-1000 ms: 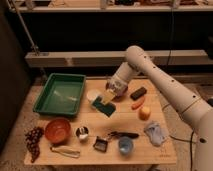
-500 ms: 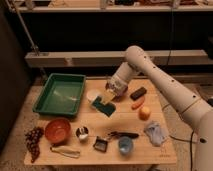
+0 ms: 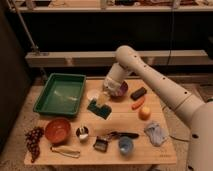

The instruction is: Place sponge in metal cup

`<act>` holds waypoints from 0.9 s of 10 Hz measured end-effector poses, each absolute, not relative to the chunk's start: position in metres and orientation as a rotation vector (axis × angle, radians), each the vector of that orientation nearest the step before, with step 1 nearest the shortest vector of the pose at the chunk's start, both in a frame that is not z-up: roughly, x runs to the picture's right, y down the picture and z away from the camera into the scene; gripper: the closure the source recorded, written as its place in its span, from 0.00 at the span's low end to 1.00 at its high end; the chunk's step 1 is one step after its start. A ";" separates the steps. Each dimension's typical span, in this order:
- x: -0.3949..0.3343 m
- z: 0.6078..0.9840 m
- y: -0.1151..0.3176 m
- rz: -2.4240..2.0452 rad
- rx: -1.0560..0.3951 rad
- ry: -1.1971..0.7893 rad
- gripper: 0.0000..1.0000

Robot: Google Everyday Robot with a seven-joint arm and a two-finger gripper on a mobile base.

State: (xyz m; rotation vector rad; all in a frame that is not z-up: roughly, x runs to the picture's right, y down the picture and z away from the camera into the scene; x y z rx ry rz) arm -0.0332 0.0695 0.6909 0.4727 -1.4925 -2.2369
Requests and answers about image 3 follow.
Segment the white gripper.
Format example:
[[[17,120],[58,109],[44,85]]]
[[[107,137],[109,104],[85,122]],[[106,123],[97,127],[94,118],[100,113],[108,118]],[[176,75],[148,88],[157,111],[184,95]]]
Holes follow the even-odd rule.
[[[103,106],[110,99],[110,96],[121,97],[118,95],[118,93],[122,83],[116,82],[112,78],[107,76],[103,82],[103,90],[106,92],[101,92],[99,94],[99,97],[97,99],[97,105]]]

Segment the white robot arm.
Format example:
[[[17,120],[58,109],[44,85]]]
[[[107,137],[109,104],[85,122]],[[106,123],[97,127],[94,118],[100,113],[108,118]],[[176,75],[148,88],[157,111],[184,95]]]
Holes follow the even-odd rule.
[[[125,77],[134,72],[190,129],[186,171],[213,171],[213,101],[204,102],[146,64],[137,51],[122,45],[103,89],[116,95]]]

